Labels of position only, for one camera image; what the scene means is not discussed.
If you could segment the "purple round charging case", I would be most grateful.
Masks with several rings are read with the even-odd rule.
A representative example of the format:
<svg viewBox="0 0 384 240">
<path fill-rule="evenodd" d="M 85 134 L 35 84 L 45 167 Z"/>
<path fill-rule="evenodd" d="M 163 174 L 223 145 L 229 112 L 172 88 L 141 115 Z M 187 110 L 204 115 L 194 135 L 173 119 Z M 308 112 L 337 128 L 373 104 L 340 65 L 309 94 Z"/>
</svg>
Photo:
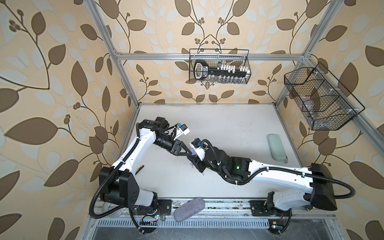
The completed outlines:
<svg viewBox="0 0 384 240">
<path fill-rule="evenodd" d="M 197 149 L 191 148 L 190 151 L 191 151 L 192 156 L 197 156 L 198 155 Z"/>
</svg>

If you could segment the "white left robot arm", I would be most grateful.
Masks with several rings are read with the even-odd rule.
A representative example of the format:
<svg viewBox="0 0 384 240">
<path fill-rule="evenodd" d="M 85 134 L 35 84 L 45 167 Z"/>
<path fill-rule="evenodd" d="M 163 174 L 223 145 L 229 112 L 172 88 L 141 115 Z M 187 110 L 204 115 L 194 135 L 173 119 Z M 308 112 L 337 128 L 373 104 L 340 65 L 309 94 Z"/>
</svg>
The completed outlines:
<svg viewBox="0 0 384 240">
<path fill-rule="evenodd" d="M 128 209 L 135 227 L 145 234 L 146 231 L 135 220 L 133 210 L 137 209 L 145 216 L 157 220 L 162 208 L 158 204 L 157 193 L 141 189 L 135 179 L 141 160 L 151 145 L 156 145 L 174 156 L 191 156 L 192 152 L 178 139 L 189 131 L 185 124 L 170 126 L 162 117 L 136 123 L 136 137 L 133 142 L 111 167 L 101 169 L 99 188 L 91 200 L 89 216 L 101 219 L 119 210 Z"/>
</svg>

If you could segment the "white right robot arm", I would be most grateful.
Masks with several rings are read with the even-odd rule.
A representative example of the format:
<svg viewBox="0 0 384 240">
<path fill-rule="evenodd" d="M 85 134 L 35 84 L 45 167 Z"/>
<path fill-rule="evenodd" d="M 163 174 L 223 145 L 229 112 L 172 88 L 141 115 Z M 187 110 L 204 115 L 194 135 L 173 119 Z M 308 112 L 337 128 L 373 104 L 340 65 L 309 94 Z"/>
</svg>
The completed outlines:
<svg viewBox="0 0 384 240">
<path fill-rule="evenodd" d="M 355 196 L 355 189 L 336 180 L 323 165 L 288 168 L 268 165 L 256 160 L 230 157 L 207 140 L 191 143 L 192 155 L 188 159 L 202 173 L 209 169 L 216 172 L 226 183 L 244 186 L 262 182 L 287 187 L 283 192 L 268 193 L 265 209 L 289 211 L 292 208 L 312 206 L 325 211 L 336 211 L 337 200 Z"/>
</svg>

